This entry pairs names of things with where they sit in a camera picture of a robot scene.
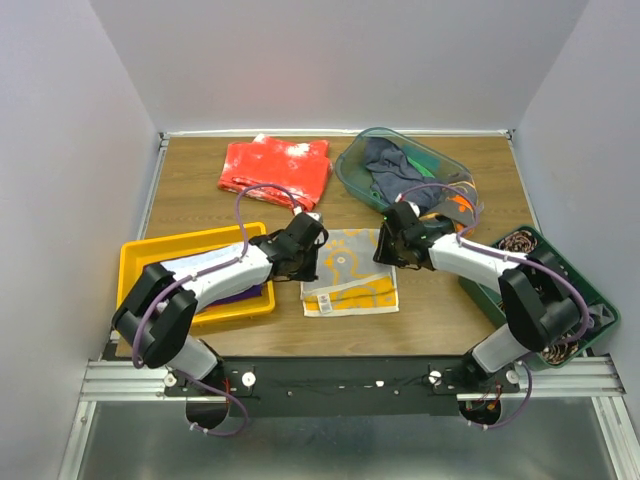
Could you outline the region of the yellow grey duck towel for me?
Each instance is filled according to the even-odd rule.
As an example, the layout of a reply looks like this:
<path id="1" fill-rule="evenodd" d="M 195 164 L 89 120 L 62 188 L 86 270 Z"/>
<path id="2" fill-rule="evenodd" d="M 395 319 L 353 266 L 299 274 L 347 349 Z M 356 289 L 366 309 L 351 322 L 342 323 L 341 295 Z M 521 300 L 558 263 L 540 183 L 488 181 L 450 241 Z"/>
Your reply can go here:
<path id="1" fill-rule="evenodd" d="M 395 313 L 399 310 L 396 270 L 373 260 L 376 229 L 329 232 L 320 248 L 317 279 L 301 284 L 306 317 L 343 317 Z"/>

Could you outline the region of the dark blue towel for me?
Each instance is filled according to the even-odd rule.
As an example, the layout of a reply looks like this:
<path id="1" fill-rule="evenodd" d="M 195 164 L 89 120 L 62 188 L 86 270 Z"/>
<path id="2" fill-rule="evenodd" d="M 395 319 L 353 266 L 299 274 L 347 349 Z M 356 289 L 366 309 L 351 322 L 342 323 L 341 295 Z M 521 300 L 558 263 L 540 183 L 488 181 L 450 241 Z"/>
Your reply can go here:
<path id="1" fill-rule="evenodd" d="M 397 145 L 384 137 L 365 139 L 363 165 L 371 185 L 362 200 L 376 211 L 382 211 L 407 190 L 431 183 L 443 183 L 438 176 L 441 159 L 415 144 Z"/>

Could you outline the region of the teal plastic basket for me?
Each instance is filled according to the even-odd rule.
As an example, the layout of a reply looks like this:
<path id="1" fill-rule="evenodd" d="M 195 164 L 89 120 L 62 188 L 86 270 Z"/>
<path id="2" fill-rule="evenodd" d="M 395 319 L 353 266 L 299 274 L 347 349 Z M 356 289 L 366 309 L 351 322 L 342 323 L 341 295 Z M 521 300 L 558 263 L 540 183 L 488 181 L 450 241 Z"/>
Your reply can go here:
<path id="1" fill-rule="evenodd" d="M 365 139 L 369 137 L 384 137 L 399 146 L 415 144 L 418 147 L 433 151 L 442 162 L 438 176 L 442 176 L 444 182 L 438 184 L 447 184 L 447 178 L 458 172 L 468 172 L 471 175 L 471 172 L 463 164 L 405 135 L 383 127 L 369 128 L 356 136 L 349 147 L 339 155 L 335 164 L 336 175 L 346 190 L 364 204 L 365 202 L 362 200 L 363 194 L 365 193 L 365 189 L 371 185 L 370 175 L 366 172 L 363 165 Z M 417 203 L 423 212 L 433 208 L 440 198 L 440 189 L 436 188 L 434 186 L 435 184 L 436 183 L 427 184 L 427 188 L 415 191 L 409 195 L 409 199 Z"/>

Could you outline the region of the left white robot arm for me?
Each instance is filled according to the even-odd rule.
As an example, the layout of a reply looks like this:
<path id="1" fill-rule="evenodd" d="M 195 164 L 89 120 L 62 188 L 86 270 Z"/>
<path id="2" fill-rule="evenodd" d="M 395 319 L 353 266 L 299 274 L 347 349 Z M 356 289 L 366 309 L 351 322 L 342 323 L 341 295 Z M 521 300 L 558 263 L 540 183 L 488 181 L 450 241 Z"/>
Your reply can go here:
<path id="1" fill-rule="evenodd" d="M 132 347 L 136 369 L 167 367 L 187 376 L 201 395 L 222 380 L 219 355 L 190 335 L 205 307 L 269 281 L 311 282 L 318 251 L 328 240 L 319 213 L 300 212 L 283 229 L 196 256 L 177 273 L 161 263 L 146 266 L 116 310 L 112 325 Z"/>

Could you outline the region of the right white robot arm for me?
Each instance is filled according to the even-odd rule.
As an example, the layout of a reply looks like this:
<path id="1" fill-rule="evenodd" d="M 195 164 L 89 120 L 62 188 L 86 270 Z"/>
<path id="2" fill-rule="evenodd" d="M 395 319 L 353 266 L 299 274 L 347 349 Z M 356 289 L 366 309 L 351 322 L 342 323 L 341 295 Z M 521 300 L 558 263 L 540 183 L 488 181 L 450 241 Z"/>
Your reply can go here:
<path id="1" fill-rule="evenodd" d="M 451 379 L 474 392 L 530 353 L 578 341 L 590 324 L 588 305 L 550 252 L 514 253 L 429 227 L 409 202 L 383 212 L 374 261 L 399 268 L 444 271 L 498 293 L 506 323 L 461 359 Z"/>

